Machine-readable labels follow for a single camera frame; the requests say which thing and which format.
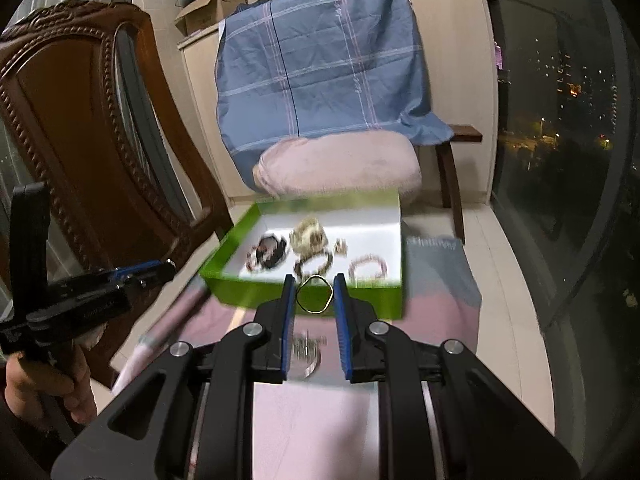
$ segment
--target brown leather backrest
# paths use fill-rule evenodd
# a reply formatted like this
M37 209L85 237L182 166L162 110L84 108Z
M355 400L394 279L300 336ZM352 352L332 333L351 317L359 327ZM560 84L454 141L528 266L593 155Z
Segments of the brown leather backrest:
M136 54L162 130L200 197L188 224L146 176L127 139L114 87L114 42ZM232 225L222 192L175 107L151 21L132 4L71 0L32 12L0 36L0 115L87 268L171 257L180 267Z

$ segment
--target cardboard box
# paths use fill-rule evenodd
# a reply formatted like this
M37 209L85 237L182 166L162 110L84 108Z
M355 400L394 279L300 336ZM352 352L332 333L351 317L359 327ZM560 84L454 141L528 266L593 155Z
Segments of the cardboard box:
M214 25L229 16L239 4L247 0L194 0L178 13L175 26L185 36Z
M364 254L382 257L388 275L379 282L351 282L347 288L352 298L369 301L381 319L402 317L402 239L400 232L400 202L397 191L353 192L342 195L315 195L292 200L263 200L254 203L220 242L217 250L200 269L200 275L220 302L246 308L282 294L282 283L287 274L293 274L298 256L288 251L286 258L274 269L251 273L246 270L246 255L268 232L285 237L304 218L315 216L322 224L332 250L336 239L343 238L348 246L347 256L334 257L326 274L332 282L338 273L348 275L350 262ZM313 270L318 262L309 263L305 272ZM375 270L375 264L369 269ZM310 283L298 299L309 310L324 306L328 290L323 283ZM297 307L297 314L304 314ZM323 316L332 316L333 306Z

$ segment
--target plaid blanket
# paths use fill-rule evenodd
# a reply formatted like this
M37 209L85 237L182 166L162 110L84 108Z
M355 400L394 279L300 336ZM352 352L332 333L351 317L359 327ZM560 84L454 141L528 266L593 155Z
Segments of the plaid blanket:
M244 182L288 137L393 130L439 144L409 0L271 0L225 20L216 67L218 123Z

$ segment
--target pink object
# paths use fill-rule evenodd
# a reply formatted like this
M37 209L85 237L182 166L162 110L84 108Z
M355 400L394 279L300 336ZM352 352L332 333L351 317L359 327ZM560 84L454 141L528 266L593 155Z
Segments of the pink object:
M275 197L395 188L405 198L422 186L413 145L386 130L281 140L262 154L254 180Z

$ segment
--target green box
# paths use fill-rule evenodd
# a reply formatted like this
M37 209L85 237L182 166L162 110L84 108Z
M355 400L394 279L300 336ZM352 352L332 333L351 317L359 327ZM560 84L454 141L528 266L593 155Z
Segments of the green box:
M402 243L400 236L400 203L398 192L350 192L340 195L314 195L292 200L263 200L254 203L228 232L217 250L200 268L200 275L211 292L222 302L256 308L265 301L279 298L285 274L293 274L297 256L289 251L277 270L249 275L244 260L252 245L264 232L286 236L304 218L315 216L325 229L332 250L337 237L347 241L347 257L335 255L327 273L329 282L337 272L347 279L349 294L368 301L381 319L402 317ZM383 255L388 276L382 282L353 283L348 279L348 263L369 252ZM309 271L314 268L309 263ZM329 296L324 283L305 285L299 300L309 310L321 310ZM305 312L297 306L297 314ZM330 306L324 316L333 316Z

